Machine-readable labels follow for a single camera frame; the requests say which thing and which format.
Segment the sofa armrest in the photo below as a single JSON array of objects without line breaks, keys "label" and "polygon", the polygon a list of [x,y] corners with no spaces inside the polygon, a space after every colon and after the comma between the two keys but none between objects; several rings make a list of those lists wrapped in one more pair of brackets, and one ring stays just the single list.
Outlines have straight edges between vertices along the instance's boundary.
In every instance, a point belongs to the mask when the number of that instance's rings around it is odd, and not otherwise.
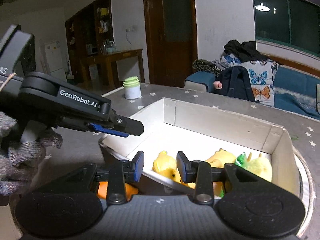
[{"label": "sofa armrest", "polygon": [[216,80],[214,74],[198,71],[188,76],[184,82],[185,89],[192,89],[202,92],[213,92],[213,82]]}]

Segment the white jar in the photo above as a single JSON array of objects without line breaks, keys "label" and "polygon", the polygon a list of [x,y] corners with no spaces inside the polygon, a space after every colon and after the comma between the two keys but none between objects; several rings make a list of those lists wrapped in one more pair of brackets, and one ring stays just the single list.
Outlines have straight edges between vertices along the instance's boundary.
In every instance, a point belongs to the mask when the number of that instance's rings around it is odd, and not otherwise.
[{"label": "white jar", "polygon": [[140,82],[137,76],[126,78],[123,82],[123,87],[126,99],[141,97]]}]

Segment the wooden desk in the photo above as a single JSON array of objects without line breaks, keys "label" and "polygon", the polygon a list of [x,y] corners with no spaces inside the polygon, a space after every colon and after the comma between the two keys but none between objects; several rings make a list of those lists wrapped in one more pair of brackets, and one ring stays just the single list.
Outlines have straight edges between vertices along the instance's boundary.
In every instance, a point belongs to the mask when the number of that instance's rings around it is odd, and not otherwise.
[{"label": "wooden desk", "polygon": [[144,83],[144,71],[143,71],[143,61],[142,61],[142,49],[133,50],[123,50],[116,51],[113,53],[108,53],[108,55],[97,55],[86,58],[86,63],[88,66],[101,64],[103,80],[109,81],[109,86],[111,88],[115,87],[114,75],[118,75],[115,69],[112,69],[112,63],[121,59],[138,57],[138,64],[140,70],[141,82]]}]

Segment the glove finger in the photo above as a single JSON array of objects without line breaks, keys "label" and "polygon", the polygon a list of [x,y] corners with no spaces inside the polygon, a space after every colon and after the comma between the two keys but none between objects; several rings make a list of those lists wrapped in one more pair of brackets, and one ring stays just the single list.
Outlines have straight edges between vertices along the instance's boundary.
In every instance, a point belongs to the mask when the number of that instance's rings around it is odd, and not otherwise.
[{"label": "glove finger", "polygon": [[46,149],[39,142],[11,142],[8,153],[13,166],[19,167],[25,164],[38,167],[46,155]]},{"label": "glove finger", "polygon": [[0,160],[0,180],[31,181],[37,171],[38,169],[36,167],[28,167],[25,165],[21,165],[19,168],[14,167],[8,158]]},{"label": "glove finger", "polygon": [[39,138],[39,142],[44,147],[53,146],[58,149],[60,149],[62,141],[62,136],[53,131],[51,128],[45,130]]},{"label": "glove finger", "polygon": [[0,137],[6,137],[10,133],[12,127],[16,125],[17,121],[5,113],[0,112]]},{"label": "glove finger", "polygon": [[22,194],[30,185],[27,181],[4,180],[0,181],[0,195],[9,196],[13,193]]}]

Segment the window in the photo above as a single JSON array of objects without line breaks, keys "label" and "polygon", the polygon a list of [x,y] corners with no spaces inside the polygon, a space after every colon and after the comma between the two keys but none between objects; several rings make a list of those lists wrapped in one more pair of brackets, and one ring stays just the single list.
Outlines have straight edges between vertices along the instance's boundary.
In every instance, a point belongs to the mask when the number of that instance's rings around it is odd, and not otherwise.
[{"label": "window", "polygon": [[256,38],[320,56],[320,7],[304,0],[254,0]]}]

